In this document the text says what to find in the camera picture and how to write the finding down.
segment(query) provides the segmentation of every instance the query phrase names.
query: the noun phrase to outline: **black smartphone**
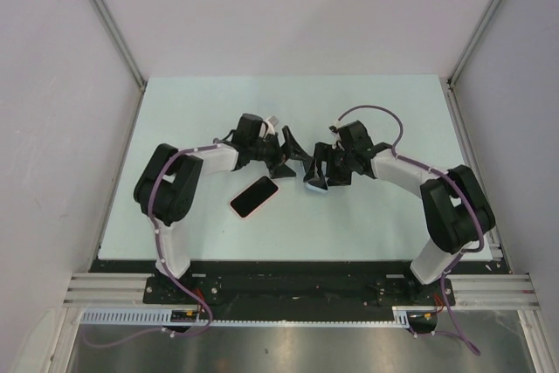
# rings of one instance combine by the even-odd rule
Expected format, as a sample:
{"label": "black smartphone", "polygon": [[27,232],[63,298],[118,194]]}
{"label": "black smartphone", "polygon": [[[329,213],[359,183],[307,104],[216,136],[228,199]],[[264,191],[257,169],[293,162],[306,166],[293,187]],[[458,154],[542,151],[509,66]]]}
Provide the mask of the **black smartphone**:
{"label": "black smartphone", "polygon": [[229,205],[240,218],[248,218],[266,201],[272,198],[280,187],[267,176],[262,176],[246,190],[233,198]]}

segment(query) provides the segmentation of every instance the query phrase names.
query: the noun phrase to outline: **white table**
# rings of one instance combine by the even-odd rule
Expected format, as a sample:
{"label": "white table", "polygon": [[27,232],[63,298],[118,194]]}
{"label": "white table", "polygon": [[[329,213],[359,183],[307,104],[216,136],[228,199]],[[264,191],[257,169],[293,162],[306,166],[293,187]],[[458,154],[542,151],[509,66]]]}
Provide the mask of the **white table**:
{"label": "white table", "polygon": [[[387,107],[404,122],[399,151],[440,168],[463,162],[445,98],[435,75],[154,78],[141,106],[99,251],[100,259],[155,259],[151,224],[133,197],[134,186],[159,143],[180,149],[211,144],[237,126],[242,113],[279,118],[312,153],[331,142],[328,126],[359,104]],[[362,110],[373,142],[392,142],[397,124]],[[280,192],[241,220],[228,203],[267,174],[262,162],[200,179],[194,204],[180,224],[192,259],[414,259],[428,239],[420,200],[398,187],[354,174],[353,185],[312,192],[298,177],[280,179]],[[486,247],[468,259],[489,260]]]}

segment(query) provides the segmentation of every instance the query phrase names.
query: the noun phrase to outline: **smartphone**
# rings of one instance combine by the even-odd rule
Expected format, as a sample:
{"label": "smartphone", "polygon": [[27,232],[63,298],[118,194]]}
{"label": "smartphone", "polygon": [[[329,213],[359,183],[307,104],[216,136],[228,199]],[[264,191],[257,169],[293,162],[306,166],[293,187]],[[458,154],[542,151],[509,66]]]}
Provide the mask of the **smartphone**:
{"label": "smartphone", "polygon": [[274,181],[267,176],[262,176],[250,187],[233,198],[229,206],[240,218],[247,218],[279,190],[280,187]]}

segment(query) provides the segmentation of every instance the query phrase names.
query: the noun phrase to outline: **wall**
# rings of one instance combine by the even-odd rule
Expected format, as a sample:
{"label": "wall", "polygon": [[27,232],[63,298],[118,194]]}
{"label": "wall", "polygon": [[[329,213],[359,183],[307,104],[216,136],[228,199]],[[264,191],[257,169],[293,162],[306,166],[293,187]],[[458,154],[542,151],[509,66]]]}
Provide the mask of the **wall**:
{"label": "wall", "polygon": [[559,343],[559,0],[505,0],[457,95],[515,271]]}
{"label": "wall", "polygon": [[0,371],[93,249],[139,92],[88,0],[0,0]]}
{"label": "wall", "polygon": [[448,76],[489,0],[107,0],[150,76]]}

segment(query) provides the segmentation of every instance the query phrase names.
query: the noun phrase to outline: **reflective floor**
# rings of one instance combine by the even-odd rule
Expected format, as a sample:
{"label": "reflective floor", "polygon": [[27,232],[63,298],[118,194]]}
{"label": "reflective floor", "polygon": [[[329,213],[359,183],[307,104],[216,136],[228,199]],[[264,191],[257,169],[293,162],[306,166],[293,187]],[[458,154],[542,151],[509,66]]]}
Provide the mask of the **reflective floor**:
{"label": "reflective floor", "polygon": [[[535,372],[516,312],[458,314],[476,357],[451,338],[413,339],[390,328],[211,328],[194,338],[160,332],[111,349],[76,341],[69,372]],[[438,329],[452,330],[447,315]],[[90,342],[112,342],[137,327],[82,326]]]}

